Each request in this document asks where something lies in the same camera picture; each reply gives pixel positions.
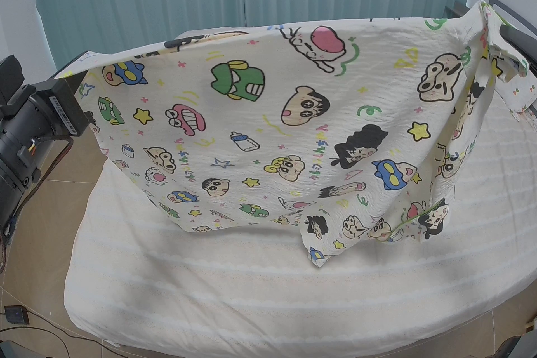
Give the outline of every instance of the black cable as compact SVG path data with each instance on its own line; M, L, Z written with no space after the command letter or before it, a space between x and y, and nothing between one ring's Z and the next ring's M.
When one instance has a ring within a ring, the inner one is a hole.
M98 345L101 345L101 347L105 348L106 350L108 350L109 352L112 352L113 354L116 354L118 356L122 356L123 358L127 358L125 355L121 355L121 354L118 354L117 352L107 348L104 344L102 343L99 343L98 341L96 340L93 340L93 339L88 339L87 337L80 337L78 335L70 335L67 331L63 330L62 328L56 326L55 324L53 324L52 322L50 322L48 319L44 318L43 316L41 316L40 314L36 314L35 312L32 312L31 310L28 310L27 311L29 314L32 314L34 316L37 316L38 318L42 319L43 321L45 321L46 323L50 324L51 326L53 326L54 328L56 329L59 329L62 333L64 333L66 336L68 337L71 337L71 339L80 339L80 340L87 340L87 341L92 341L93 343L97 343Z
M47 136L47 137L38 137L33 140L34 145L39 145L41 142L46 142L48 140L65 140L67 142L67 145L62 149L62 151L58 154L56 158L54 158L54 161L52 161L52 164L50 164L50 167L47 169L47 171L44 173L44 175L41 177L37 185L30 191L30 193L26 196L26 198L23 200L23 202L17 207L17 210L13 213L13 216L10 218L9 222L9 231L7 233L8 237L13 236L13 233L15 232L15 228L17 225L17 219L20 216L21 211L23 210L23 207L25 204L33 197L33 195L37 192L37 190L41 187L45 179L48 178L50 173L52 173L52 170L58 165L58 163L67 155L67 153L71 150L74 141L71 136ZM5 237L4 232L0 231L0 246L2 247L2 260L0 261L0 273L2 273L5 269L6 259L7 259L7 250L6 250L6 243L5 243Z
M55 335L56 337L59 338L59 340L63 343L63 346L65 347L65 351L67 352L67 358L71 358L71 355L69 355L69 349L67 349L67 345L65 344L65 342L63 341L63 339L57 335L56 333L53 333L52 331L48 330L48 329L44 329L44 328L37 328L37 327L9 327L9 328L4 328L4 329L0 329L0 333L3 333L4 331L10 331L11 329L22 329L22 328L26 328L26 329L38 329L39 331L45 331L47 333L50 333L51 335Z

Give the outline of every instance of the power adapter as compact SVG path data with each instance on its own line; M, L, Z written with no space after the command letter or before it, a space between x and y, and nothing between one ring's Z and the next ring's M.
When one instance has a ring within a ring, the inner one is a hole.
M5 318L10 324L30 325L28 311L24 306L4 306Z

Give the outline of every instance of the bed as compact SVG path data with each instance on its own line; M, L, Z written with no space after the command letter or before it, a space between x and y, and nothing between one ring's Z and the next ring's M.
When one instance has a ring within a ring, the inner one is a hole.
M366 241L322 269L277 226L182 231L107 161L65 308L99 338L187 358L356 357L436 335L537 277L537 133L495 94L474 150L442 235Z

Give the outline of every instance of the barcode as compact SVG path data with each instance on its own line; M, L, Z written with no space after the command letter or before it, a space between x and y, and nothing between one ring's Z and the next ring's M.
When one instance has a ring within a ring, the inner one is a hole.
M60 105L60 102L58 101L58 99L56 97L54 97L54 96L49 97L49 99L50 99L50 102L52 103L52 106L54 106L54 109L56 109L56 112L58 113L58 116L61 118L61 120L63 121L63 123L65 124L65 126L69 130L69 132L71 133L71 135L78 136L78 133L77 133L75 127L72 125L71 120L69 119L69 117L65 113L62 105Z

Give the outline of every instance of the tiled floor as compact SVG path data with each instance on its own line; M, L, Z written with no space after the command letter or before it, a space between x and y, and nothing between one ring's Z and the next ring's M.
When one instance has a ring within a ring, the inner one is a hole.
M58 144L53 148L49 162L61 147L62 144ZM30 315L32 326L51 329L61 336L73 358L115 356L101 347L100 339L75 327L63 306L63 286L72 243L104 160L93 134L87 131L75 142L71 152L23 211L9 248L6 271L0 275L0 285L3 287L0 297L2 306L22 303L62 326L72 335L84 336L98 342L70 339L59 330L48 326L46 322ZM537 281L493 311L460 327L380 356L484 358L493 355L496 348L507 338L523 334L524 324L535 314ZM0 318L0 328L7 328L9 325L5 318ZM14 340L46 356L67 356L61 341L43 331L15 329L2 333L0 338ZM120 351L128 357L168 356L136 348L123 347Z

